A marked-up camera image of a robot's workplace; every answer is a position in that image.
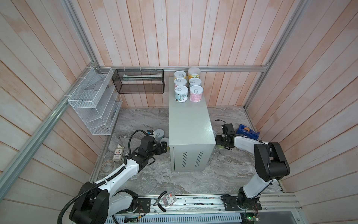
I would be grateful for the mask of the orange yellow label can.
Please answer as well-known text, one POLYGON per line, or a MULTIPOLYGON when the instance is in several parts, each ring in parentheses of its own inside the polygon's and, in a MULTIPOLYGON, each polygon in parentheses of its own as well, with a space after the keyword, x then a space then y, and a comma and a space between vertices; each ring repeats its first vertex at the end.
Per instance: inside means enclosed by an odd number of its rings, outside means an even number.
POLYGON ((198 67, 191 67, 188 69, 188 79, 200 78, 201 70, 198 67))

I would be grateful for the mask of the light pink label can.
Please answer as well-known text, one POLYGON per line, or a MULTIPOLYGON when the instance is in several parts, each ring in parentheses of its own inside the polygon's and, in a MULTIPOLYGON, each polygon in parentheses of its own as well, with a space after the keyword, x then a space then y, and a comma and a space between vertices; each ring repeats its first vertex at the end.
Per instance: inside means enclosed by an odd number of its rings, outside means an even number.
POLYGON ((193 85, 190 87, 190 101, 198 103, 202 100, 204 89, 199 85, 193 85))

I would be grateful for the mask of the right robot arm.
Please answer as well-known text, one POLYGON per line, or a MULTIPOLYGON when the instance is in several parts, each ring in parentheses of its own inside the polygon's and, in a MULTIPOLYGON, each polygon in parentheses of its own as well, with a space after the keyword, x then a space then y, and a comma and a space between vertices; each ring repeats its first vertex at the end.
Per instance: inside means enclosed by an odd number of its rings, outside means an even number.
POLYGON ((223 195, 225 210, 261 210, 260 195, 274 182, 288 176, 291 172, 283 149, 278 142, 263 142, 259 133, 244 125, 234 130, 233 124, 224 122, 222 134, 216 135, 216 146, 227 150, 238 149, 254 155, 256 173, 251 180, 240 187, 237 196, 223 195))

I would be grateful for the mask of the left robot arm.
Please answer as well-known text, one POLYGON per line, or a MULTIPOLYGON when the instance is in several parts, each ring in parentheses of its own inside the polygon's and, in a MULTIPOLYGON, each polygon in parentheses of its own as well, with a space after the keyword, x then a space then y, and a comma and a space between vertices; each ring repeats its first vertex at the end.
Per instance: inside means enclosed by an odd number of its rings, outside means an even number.
POLYGON ((57 223, 62 223, 68 208, 71 208, 69 219, 76 224, 103 224, 117 212, 139 211, 138 194, 120 187, 143 168, 152 165, 156 161, 155 155, 165 154, 167 147, 167 142, 156 141, 146 134, 139 147, 128 150, 120 167, 95 183, 86 182, 78 195, 62 208, 57 223))

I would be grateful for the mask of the blue label can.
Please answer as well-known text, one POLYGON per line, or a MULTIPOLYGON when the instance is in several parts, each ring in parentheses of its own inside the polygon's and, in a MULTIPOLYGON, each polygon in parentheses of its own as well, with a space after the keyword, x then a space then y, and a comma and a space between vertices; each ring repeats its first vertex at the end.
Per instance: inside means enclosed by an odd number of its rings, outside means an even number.
POLYGON ((179 103, 184 103, 188 99, 188 88, 184 85, 176 86, 174 89, 175 100, 179 103))

